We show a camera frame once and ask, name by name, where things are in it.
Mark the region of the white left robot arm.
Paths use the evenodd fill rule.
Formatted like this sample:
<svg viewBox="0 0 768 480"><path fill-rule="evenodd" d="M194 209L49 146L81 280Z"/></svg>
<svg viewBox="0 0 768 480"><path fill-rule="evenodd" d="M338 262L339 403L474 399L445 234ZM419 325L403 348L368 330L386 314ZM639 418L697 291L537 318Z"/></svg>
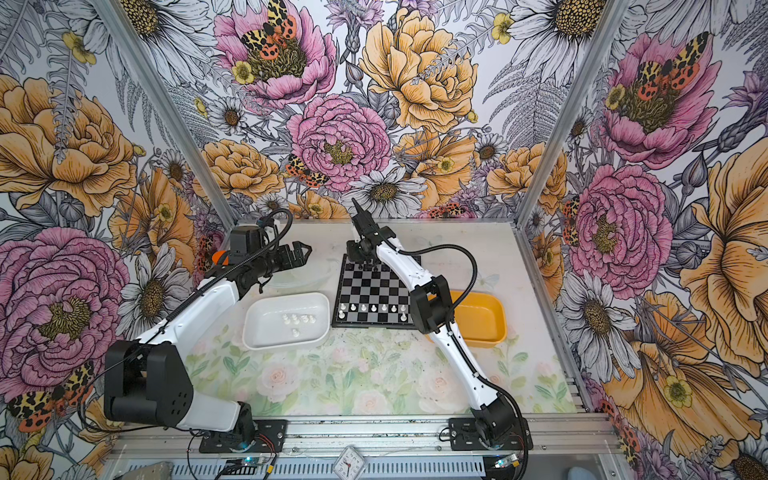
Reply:
<svg viewBox="0 0 768 480"><path fill-rule="evenodd" d="M210 323L253 287L307 263L311 246L283 243L288 230L271 220L236 228L228 250L213 255L211 268L187 299L136 339L109 347L103 395L108 419L230 434L241 441L254 437L249 405L197 392L185 359Z"/></svg>

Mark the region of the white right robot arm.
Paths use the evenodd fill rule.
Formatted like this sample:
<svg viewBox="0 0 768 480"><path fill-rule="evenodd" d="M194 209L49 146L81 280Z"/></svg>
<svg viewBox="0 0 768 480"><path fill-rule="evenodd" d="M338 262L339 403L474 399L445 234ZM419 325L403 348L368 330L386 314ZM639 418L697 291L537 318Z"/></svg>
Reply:
<svg viewBox="0 0 768 480"><path fill-rule="evenodd" d="M407 287L413 324L437 345L458 376L481 444L489 449L499 448L514 438L522 449L528 449L527 424L519 404L507 390L486 377L455 320L456 309L472 292L478 277L475 257L468 249L450 243L407 250L394 231L379 225L358 201L353 206L351 220L358 238L347 242L347 254L357 262L380 261ZM417 257L440 250L459 252L469 260L469 283L456 298L444 276L431 273L416 261Z"/></svg>

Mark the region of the black white chess board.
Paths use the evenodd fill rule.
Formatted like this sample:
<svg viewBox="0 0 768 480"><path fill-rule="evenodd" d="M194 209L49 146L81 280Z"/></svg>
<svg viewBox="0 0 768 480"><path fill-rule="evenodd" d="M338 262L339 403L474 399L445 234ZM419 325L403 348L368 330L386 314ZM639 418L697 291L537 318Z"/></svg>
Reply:
<svg viewBox="0 0 768 480"><path fill-rule="evenodd" d="M345 254L331 325L334 328L415 330L409 290L389 266L378 260L355 263Z"/></svg>

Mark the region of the white rectangular tray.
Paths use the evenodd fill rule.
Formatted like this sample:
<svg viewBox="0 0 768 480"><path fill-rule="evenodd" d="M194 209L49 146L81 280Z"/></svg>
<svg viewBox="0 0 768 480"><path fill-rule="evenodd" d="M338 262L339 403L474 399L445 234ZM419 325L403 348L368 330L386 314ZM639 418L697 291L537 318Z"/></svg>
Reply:
<svg viewBox="0 0 768 480"><path fill-rule="evenodd" d="M255 352L314 348L329 334L330 313L319 292L261 299L246 312L242 343Z"/></svg>

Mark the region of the yellow rectangular tray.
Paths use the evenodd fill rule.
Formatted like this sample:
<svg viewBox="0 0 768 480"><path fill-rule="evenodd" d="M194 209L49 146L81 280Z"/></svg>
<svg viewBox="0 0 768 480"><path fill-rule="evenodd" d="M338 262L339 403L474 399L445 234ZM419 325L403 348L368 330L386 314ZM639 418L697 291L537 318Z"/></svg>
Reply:
<svg viewBox="0 0 768 480"><path fill-rule="evenodd" d="M457 326L452 330L468 347L492 348L507 338L503 305L491 294L471 292L456 308L454 319Z"/></svg>

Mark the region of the small white clock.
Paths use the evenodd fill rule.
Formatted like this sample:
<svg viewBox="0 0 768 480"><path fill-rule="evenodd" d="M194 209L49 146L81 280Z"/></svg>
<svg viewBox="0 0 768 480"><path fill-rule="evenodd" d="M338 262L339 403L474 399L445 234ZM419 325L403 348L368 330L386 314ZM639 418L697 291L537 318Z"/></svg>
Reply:
<svg viewBox="0 0 768 480"><path fill-rule="evenodd" d="M366 468L365 457L354 447L347 446L333 464L333 473L340 480L358 480Z"/></svg>

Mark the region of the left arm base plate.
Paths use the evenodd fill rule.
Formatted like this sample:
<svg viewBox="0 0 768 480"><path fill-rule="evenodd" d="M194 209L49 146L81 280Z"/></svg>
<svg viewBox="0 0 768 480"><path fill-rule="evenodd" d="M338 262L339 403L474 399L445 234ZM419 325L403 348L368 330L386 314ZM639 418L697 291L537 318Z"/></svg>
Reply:
<svg viewBox="0 0 768 480"><path fill-rule="evenodd" d="M283 419L254 420L244 433L206 431L198 450L203 454L280 453L286 439L288 421Z"/></svg>

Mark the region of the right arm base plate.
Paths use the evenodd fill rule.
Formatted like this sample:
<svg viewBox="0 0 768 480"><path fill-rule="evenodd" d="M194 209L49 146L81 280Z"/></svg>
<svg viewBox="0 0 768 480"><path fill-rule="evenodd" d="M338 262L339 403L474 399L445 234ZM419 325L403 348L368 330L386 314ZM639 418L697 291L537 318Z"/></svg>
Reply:
<svg viewBox="0 0 768 480"><path fill-rule="evenodd" d="M528 423L523 418L496 426L475 418L449 418L448 435L453 451L524 451L534 448Z"/></svg>

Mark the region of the aluminium front rail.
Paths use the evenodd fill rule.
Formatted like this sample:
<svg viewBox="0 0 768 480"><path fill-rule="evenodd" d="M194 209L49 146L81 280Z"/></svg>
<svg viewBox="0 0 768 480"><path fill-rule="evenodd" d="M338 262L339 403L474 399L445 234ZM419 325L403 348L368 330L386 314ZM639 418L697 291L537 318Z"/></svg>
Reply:
<svg viewBox="0 0 768 480"><path fill-rule="evenodd" d="M493 455L517 450L518 439L490 450L467 436L474 430L449 426L449 415L433 416L298 416L289 417L283 431L270 438L280 457L335 457L352 446L365 456ZM618 454L619 440L603 414L528 414L532 455ZM239 451L203 453L200 440L178 431L144 430L118 436L110 460L118 459L224 459Z"/></svg>

